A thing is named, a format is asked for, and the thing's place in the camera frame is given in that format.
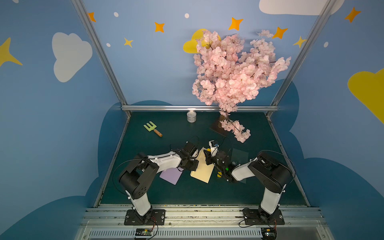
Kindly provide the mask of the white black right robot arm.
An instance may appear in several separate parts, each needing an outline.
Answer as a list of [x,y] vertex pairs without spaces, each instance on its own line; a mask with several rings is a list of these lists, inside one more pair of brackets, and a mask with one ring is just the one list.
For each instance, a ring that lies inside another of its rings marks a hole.
[[294,178],[291,170],[264,150],[242,165],[235,165],[224,151],[204,150],[207,165],[214,165],[222,178],[230,183],[256,177],[265,187],[259,213],[266,217],[273,215],[287,185]]

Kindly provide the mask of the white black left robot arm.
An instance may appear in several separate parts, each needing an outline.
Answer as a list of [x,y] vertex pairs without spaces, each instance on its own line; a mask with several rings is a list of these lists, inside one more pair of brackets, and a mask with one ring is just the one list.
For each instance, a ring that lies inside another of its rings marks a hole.
[[198,148],[187,142],[181,149],[156,156],[139,153],[130,161],[120,173],[118,182],[130,198],[133,210],[140,218],[150,217],[152,206],[147,191],[155,176],[168,169],[181,168],[187,171],[196,171],[199,164],[198,154]]

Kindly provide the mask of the purple envelope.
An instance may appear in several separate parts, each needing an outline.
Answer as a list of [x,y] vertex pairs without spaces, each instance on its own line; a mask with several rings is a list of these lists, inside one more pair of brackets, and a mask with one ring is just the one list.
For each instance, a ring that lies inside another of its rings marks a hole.
[[179,181],[182,173],[183,173],[182,169],[171,168],[171,169],[167,169],[165,171],[162,171],[162,173],[160,174],[160,178],[165,180],[166,182],[172,184],[172,185],[176,185],[177,182]]

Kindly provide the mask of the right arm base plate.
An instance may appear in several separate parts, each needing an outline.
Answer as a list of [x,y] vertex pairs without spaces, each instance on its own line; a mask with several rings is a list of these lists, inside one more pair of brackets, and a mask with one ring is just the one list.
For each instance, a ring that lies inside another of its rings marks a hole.
[[281,210],[276,209],[272,214],[268,214],[262,209],[242,210],[246,225],[285,225],[285,220]]

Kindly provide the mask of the dark green envelope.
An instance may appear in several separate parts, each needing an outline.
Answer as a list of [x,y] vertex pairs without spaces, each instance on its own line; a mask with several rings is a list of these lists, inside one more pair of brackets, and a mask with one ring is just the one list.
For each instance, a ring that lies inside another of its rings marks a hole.
[[246,170],[249,163],[248,156],[248,152],[244,152],[238,149],[232,150],[231,163],[234,166],[234,169],[231,175],[236,181],[244,184],[246,183],[246,178],[250,172],[249,170]]

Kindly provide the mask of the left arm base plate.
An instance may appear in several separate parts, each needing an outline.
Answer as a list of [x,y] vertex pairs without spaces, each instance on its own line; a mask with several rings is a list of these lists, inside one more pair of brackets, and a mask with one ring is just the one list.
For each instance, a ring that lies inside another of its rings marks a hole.
[[165,224],[166,210],[149,210],[144,216],[140,216],[136,210],[128,210],[126,213],[125,226],[149,226],[156,223],[158,226]]

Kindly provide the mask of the cream yellow envelope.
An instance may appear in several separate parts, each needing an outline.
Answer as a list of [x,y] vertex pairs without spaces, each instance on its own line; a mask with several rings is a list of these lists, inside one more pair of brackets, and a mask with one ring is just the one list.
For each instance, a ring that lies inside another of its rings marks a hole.
[[210,164],[210,165],[206,164],[206,156],[205,156],[204,150],[206,150],[206,149],[202,148],[199,151],[199,154],[197,156],[197,160],[199,161],[198,167],[197,167],[196,171],[191,172],[190,176],[192,178],[195,178],[197,180],[200,180],[200,181],[208,184],[209,180],[211,178],[213,169],[214,169],[214,165],[213,164]]

